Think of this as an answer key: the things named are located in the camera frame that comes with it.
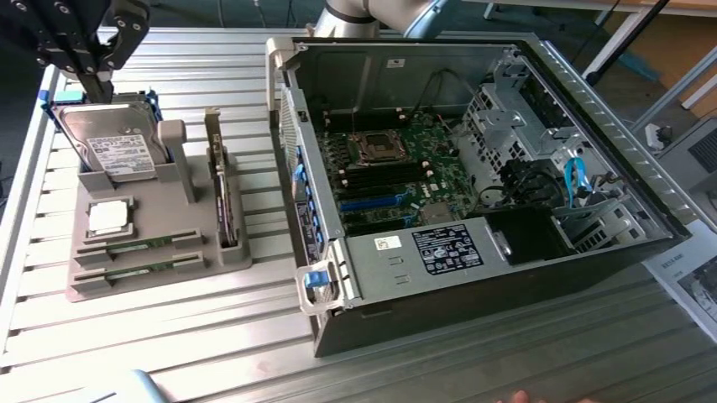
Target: hard drive label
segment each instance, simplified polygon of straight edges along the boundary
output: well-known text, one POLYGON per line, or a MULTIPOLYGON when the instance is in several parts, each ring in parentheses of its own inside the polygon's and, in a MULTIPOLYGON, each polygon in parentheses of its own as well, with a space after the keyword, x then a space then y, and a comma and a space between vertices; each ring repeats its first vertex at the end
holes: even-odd
POLYGON ((431 275, 484 265, 477 245, 464 224, 418 231, 414 233, 414 241, 423 266, 431 275))
POLYGON ((87 139, 94 156, 110 176, 155 170, 152 156, 140 134, 87 139))

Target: power supply label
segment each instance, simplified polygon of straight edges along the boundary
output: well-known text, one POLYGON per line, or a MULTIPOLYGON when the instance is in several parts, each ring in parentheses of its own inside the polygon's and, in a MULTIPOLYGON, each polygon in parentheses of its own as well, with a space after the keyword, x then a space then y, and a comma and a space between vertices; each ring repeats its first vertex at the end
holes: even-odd
POLYGON ((431 275, 482 266, 484 260, 464 224, 414 233, 423 266, 431 275))

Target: hard drive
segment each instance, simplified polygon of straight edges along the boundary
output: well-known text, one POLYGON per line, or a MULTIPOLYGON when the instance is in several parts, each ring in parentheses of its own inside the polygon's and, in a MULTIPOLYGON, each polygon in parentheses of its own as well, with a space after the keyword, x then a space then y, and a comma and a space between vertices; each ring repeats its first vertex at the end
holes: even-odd
POLYGON ((78 102, 63 94, 48 112, 78 151, 84 171, 104 171, 114 182, 156 176, 155 165, 170 161, 159 141, 162 120, 154 93, 115 95, 110 104, 78 102))

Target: aluminum table surface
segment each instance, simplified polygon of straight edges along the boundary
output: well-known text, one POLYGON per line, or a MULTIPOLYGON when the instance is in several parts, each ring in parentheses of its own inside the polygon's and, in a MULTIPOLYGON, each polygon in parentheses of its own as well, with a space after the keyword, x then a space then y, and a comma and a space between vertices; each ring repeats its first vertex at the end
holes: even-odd
MULTIPOLYGON (((577 295, 314 359, 265 97, 265 41, 301 34, 152 29, 114 79, 119 92, 156 90, 164 118, 187 123, 188 155, 204 153, 204 107, 222 108, 249 270, 67 302, 78 157, 35 111, 0 228, 0 401, 72 398, 122 369, 148 371, 171 400, 494 401, 524 388, 552 402, 716 401, 715 345, 642 267, 577 295)), ((55 69, 43 86, 78 88, 55 69)))

